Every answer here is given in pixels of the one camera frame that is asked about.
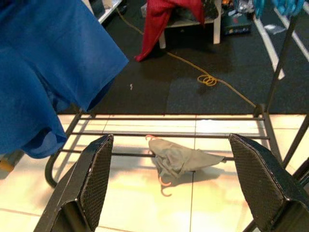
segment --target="black metal frame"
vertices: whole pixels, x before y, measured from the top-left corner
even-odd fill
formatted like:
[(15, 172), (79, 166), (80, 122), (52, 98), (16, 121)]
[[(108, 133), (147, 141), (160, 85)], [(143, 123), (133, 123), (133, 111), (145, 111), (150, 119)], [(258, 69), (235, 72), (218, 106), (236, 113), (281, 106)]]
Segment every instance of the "black metal frame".
[[(95, 115), (91, 115), (91, 118), (88, 117), (82, 117), (83, 116), (83, 112), (79, 111), (73, 121), (71, 122), (69, 128), (66, 130), (66, 136), (69, 138), (70, 135), (102, 135), (102, 133), (91, 133), (91, 132), (73, 132), (75, 126), (77, 125), (79, 120), (203, 120), (203, 119), (207, 119), (207, 120), (224, 120), (224, 121), (238, 121), (238, 120), (253, 120), (253, 121), (260, 121), (264, 123), (265, 129), (266, 129), (266, 136), (246, 136), (247, 138), (250, 139), (261, 139), (261, 140), (268, 140), (269, 141), (269, 145), (270, 145), (270, 149), (272, 151), (272, 153), (274, 154), (274, 156), (278, 159), (278, 161), (280, 163), (282, 163), (282, 166), (285, 168), (288, 164), (288, 162), (290, 161), (290, 159), (292, 158), (297, 146), (299, 145), (300, 141), (302, 140), (307, 128), (308, 128), (308, 123), (309, 123), (309, 117), (308, 114), (305, 117), (305, 120), (302, 124), (302, 126), (299, 129), (299, 132), (297, 134), (297, 136), (295, 137), (287, 156), (285, 157), (284, 161), (282, 161), (282, 157), (280, 155), (280, 151), (278, 148), (278, 144), (276, 141), (276, 136), (274, 134), (274, 130), (271, 124), (271, 120), (269, 117), (269, 108), (271, 106), (274, 94), (275, 94), (275, 90), (276, 90), (276, 86), (277, 83), (279, 81), (278, 77), (279, 77), (279, 73), (280, 70), (283, 67), (283, 63), (284, 60), (287, 56), (287, 50), (288, 50), (288, 46), (292, 40), (292, 33), (294, 31), (295, 28), (295, 24), (296, 24), (296, 20), (297, 20), (297, 16), (292, 16), (291, 17), (291, 22), (290, 22), (290, 26), (287, 30), (286, 36), (285, 36), (285, 40), (284, 40), (284, 44), (283, 44), (283, 48), (280, 54), (280, 59), (276, 68), (276, 71), (274, 73), (274, 77), (271, 83), (271, 87), (268, 93), (268, 98), (267, 98), (267, 103), (266, 104), (259, 104), (256, 106), (254, 112), (253, 112), (253, 117), (252, 118), (232, 118), (232, 117), (226, 117), (226, 118), (192, 118), (192, 117), (188, 117), (188, 118), (172, 118), (172, 117), (166, 117), (166, 118), (156, 118), (156, 117), (147, 117), (147, 118), (133, 118), (133, 117), (127, 117), (127, 118), (107, 118), (107, 117), (100, 117), (97, 118)], [(119, 132), (115, 132), (112, 133), (114, 136), (145, 136), (148, 133), (146, 132), (135, 132), (135, 133), (119, 133)], [(176, 138), (216, 138), (216, 139), (227, 139), (229, 137), (228, 134), (224, 134), (224, 135), (215, 135), (215, 134), (186, 134), (186, 133), (151, 133), (151, 135), (153, 136), (159, 136), (159, 137), (176, 137)], [(71, 152), (71, 153), (81, 153), (81, 151), (76, 151), (76, 150), (71, 150), (71, 149), (63, 149), (61, 148), (58, 152), (56, 152), (54, 155), (52, 155), (48, 162), (47, 165), (45, 167), (45, 178), (46, 181), (48, 182), (48, 184), (52, 187), (55, 187), (57, 185), (57, 182), (54, 180), (53, 176), (52, 176), (52, 170), (53, 170), (53, 166), (54, 163), (56, 161), (56, 159), (58, 158), (59, 154), (61, 152)], [(127, 153), (113, 153), (113, 155), (115, 156), (133, 156), (133, 157), (155, 157), (155, 155), (153, 154), (127, 154)], [(309, 166), (307, 165), (305, 167), (305, 170), (302, 170), (304, 172), (308, 172), (309, 170)], [(248, 227), (244, 230), (244, 232), (251, 232), (256, 228), (256, 225), (253, 222), (251, 222)]]

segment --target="gray fabric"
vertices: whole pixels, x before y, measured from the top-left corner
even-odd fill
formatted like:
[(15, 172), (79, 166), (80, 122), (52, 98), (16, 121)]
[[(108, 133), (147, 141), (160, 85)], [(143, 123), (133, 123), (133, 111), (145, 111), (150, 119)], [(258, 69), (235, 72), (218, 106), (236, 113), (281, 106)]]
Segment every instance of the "gray fabric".
[(149, 148), (155, 154), (155, 164), (162, 178), (179, 178), (187, 171), (196, 171), (218, 164), (225, 158), (163, 139), (149, 141)]

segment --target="black floor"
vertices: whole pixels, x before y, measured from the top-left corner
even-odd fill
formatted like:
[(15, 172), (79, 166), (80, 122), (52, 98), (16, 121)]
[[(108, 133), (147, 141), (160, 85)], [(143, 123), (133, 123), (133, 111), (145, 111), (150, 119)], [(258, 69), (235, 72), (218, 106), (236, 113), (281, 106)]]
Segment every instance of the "black floor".
[[(128, 0), (126, 19), (140, 29), (144, 20), (140, 7), (145, 0)], [(265, 8), (262, 23), (282, 25), (272, 10)], [(129, 64), (117, 76), (106, 97), (96, 106), (98, 114), (250, 114), (253, 107), (223, 84), (206, 87), (197, 82), (199, 71), (163, 53), (158, 45), (143, 62), (134, 56), (141, 51), (142, 36), (116, 14), (104, 25), (126, 54)], [(302, 12), (296, 32), (308, 49), (309, 16)], [(212, 44), (213, 28), (207, 25), (167, 29), (167, 50), (181, 56), (213, 76), (223, 79), (254, 103), (263, 103), (273, 69), (263, 40), (254, 23), (247, 35), (222, 36)], [(285, 32), (270, 35), (280, 53)], [(271, 113), (303, 114), (309, 111), (308, 61), (293, 41), (284, 65), (286, 77), (278, 84)]]

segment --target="red garment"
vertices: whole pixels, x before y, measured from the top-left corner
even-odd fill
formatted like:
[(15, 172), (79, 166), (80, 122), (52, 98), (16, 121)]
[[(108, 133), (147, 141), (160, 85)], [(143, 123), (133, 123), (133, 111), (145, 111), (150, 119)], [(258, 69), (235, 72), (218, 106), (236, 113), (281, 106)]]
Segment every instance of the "red garment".
[(205, 18), (201, 0), (147, 0), (142, 52), (135, 57), (137, 61), (143, 60), (151, 52), (168, 24), (172, 9), (176, 6), (190, 9), (196, 19), (204, 25)]

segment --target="blue cloth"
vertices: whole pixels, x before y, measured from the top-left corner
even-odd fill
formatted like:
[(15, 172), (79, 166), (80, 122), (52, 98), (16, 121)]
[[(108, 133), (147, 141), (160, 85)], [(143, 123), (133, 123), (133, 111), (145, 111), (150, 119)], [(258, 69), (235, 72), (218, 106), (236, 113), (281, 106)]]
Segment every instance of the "blue cloth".
[(93, 108), (128, 60), (81, 0), (0, 2), (0, 154), (66, 141), (57, 112)]

